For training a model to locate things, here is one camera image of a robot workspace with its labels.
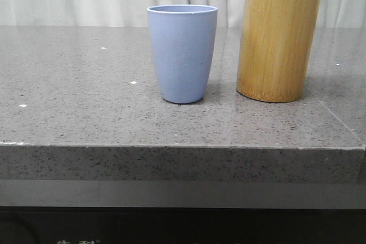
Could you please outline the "blue plastic cup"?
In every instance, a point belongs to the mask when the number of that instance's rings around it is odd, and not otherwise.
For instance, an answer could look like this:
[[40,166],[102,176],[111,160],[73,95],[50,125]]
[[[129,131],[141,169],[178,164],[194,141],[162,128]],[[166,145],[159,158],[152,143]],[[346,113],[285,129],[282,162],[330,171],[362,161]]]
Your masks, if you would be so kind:
[[205,94],[218,8],[162,5],[147,9],[154,68],[164,100],[186,104]]

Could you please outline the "bamboo cylinder holder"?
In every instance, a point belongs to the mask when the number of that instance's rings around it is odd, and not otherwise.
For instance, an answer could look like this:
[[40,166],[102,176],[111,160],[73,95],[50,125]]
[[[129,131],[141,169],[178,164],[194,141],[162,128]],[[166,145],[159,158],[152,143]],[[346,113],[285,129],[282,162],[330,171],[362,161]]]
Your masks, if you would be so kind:
[[237,91],[264,102],[301,98],[320,0],[245,0]]

